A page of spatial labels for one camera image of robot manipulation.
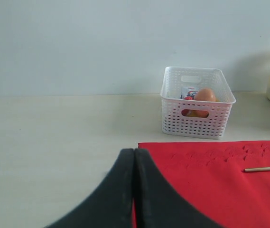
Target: egg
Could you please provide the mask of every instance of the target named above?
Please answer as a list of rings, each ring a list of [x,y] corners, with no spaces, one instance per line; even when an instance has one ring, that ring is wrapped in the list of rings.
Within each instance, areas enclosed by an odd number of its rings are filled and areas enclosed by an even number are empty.
[[[209,88],[205,88],[200,90],[194,97],[195,101],[211,101],[215,102],[216,101],[216,96],[213,90]],[[195,110],[195,114],[198,117],[206,118],[209,115],[208,111],[200,111],[200,110]]]

